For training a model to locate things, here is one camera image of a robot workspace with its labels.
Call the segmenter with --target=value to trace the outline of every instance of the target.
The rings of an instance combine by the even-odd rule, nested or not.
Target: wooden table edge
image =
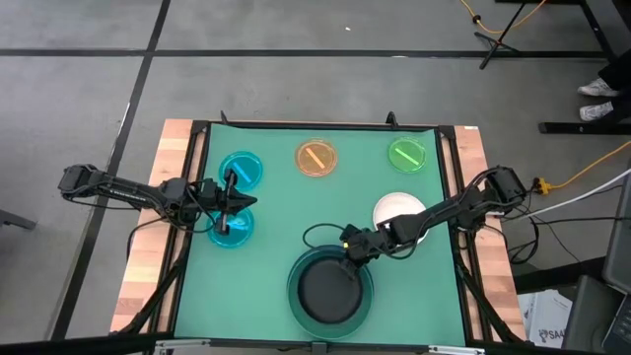
[[[305,123],[299,121],[282,121],[283,123]],[[339,122],[308,122],[337,124]],[[383,126],[383,123],[356,123],[358,125]],[[163,127],[162,135],[156,150],[154,165],[149,178],[151,185],[156,185],[168,178],[179,178],[183,167],[186,148],[193,126],[193,119],[167,119]],[[404,126],[437,127],[427,124],[404,124]],[[487,169],[482,139],[479,129],[475,126],[454,126],[456,134],[457,150],[464,183],[467,184],[479,172]],[[195,142],[194,159],[191,165],[189,179],[193,180],[199,165],[199,156],[203,139]],[[452,164],[451,150],[448,140],[443,138],[442,144],[445,152],[445,166],[448,174],[450,191],[456,191],[455,169]],[[138,223],[143,223],[156,218],[153,211],[143,211]],[[495,218],[488,218],[487,224],[501,229],[500,223]],[[112,318],[110,330],[119,330],[126,326],[133,316],[142,308],[147,299],[155,290],[158,282],[160,268],[167,241],[169,226],[164,223],[140,230],[136,234],[129,260],[121,283],[120,292],[116,302],[116,308]],[[178,251],[182,235],[178,235],[175,252]],[[500,317],[507,323],[511,330],[519,337],[526,338],[526,332],[522,322],[522,315],[517,300],[517,292],[511,266],[506,254],[502,236],[494,231],[483,229],[478,232],[475,240],[480,272],[484,292],[494,306]],[[173,287],[165,297],[159,320],[159,330],[166,330],[167,318],[170,310]],[[481,339],[481,326],[477,306],[470,294],[467,295],[469,314],[473,336]]]

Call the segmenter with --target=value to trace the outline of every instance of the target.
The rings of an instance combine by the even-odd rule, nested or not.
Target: table
[[[165,122],[149,180],[150,184],[159,184],[165,179],[180,176],[188,176],[190,180],[200,177],[198,171],[200,157],[204,156],[204,147],[207,146],[205,140],[208,139],[203,131],[206,124],[207,122],[204,121],[187,119],[168,119]],[[458,179],[460,179],[460,184],[467,183],[477,173],[487,168],[480,134],[477,127],[445,126],[440,127],[440,130],[444,133],[441,144],[445,155],[444,162],[450,191],[456,191]],[[458,158],[460,164],[454,164]],[[155,218],[153,211],[143,211],[139,223]],[[496,219],[489,219],[488,223],[494,227],[500,227]],[[174,255],[179,252],[182,240],[183,233],[170,231],[167,224],[155,224],[136,233],[111,324],[112,330],[127,325],[141,309],[155,290],[161,274],[164,275],[166,272],[164,266],[175,259]],[[496,232],[482,230],[475,239],[475,249],[478,260],[476,262],[474,258],[472,266],[479,267],[487,298],[512,331],[520,337],[525,337],[503,238]],[[463,256],[468,262],[469,254],[465,252]],[[175,286],[161,304],[160,315],[152,318],[145,325],[144,330],[165,331],[174,328],[175,317],[170,317],[170,315],[176,312],[176,308],[172,305],[177,304],[179,297],[179,294],[174,292],[174,288]],[[488,327],[481,322],[470,294],[466,302],[470,318],[468,331],[470,337],[481,339]]]

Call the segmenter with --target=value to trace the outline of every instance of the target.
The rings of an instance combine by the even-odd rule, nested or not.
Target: person's foot
[[[587,95],[587,96],[597,96],[597,97],[608,97],[613,98],[617,97],[620,93],[609,88],[607,83],[604,80],[598,78],[586,86],[582,86],[579,88],[579,94]]]
[[[583,106],[580,109],[581,120],[584,122],[593,122],[603,118],[606,114],[613,111],[611,102],[602,105]]]

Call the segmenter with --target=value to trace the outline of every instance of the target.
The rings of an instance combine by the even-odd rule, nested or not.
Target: orange plate
[[[337,151],[321,139],[309,140],[296,150],[296,165],[308,177],[327,176],[337,165]]]

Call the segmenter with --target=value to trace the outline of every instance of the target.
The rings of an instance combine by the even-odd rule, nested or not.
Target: black tripod leg
[[[483,70],[484,68],[486,68],[486,65],[488,64],[489,60],[491,60],[491,57],[493,56],[493,54],[497,51],[497,48],[501,45],[513,52],[518,52],[516,49],[512,48],[511,46],[505,45],[502,43],[502,39],[504,39],[504,36],[508,33],[508,31],[511,29],[511,27],[513,26],[513,23],[515,22],[515,20],[517,19],[517,17],[520,15],[520,13],[522,12],[522,10],[524,9],[524,6],[526,5],[526,3],[522,3],[522,6],[520,6],[520,8],[517,10],[517,12],[515,13],[515,15],[513,15],[513,19],[511,19],[511,21],[506,25],[506,28],[504,29],[504,31],[502,32],[502,35],[500,35],[500,37],[495,40],[493,38],[490,38],[486,35],[476,35],[476,36],[481,36],[485,39],[491,39],[493,40],[493,47],[491,47],[491,50],[489,50],[489,53],[486,54],[486,57],[484,58],[484,60],[482,60],[482,64],[480,64],[480,70]]]
[[[491,57],[497,51],[497,47],[498,46],[499,46],[499,44],[497,42],[493,43],[493,46],[491,47],[491,50],[489,50],[489,52],[484,57],[484,60],[482,60],[482,63],[480,63],[480,70],[483,70],[484,68],[486,68],[486,64],[489,63],[489,60],[491,60]]]
[[[484,39],[484,40],[488,41],[488,42],[489,42],[489,44],[497,42],[497,40],[495,40],[495,38],[491,38],[491,37],[490,37],[490,36],[488,36],[488,35],[483,35],[483,34],[481,34],[481,33],[480,33],[480,32],[478,32],[478,31],[474,32],[474,33],[473,33],[473,35],[474,35],[474,36],[476,36],[476,37],[478,37],[478,38],[482,38],[482,39]]]

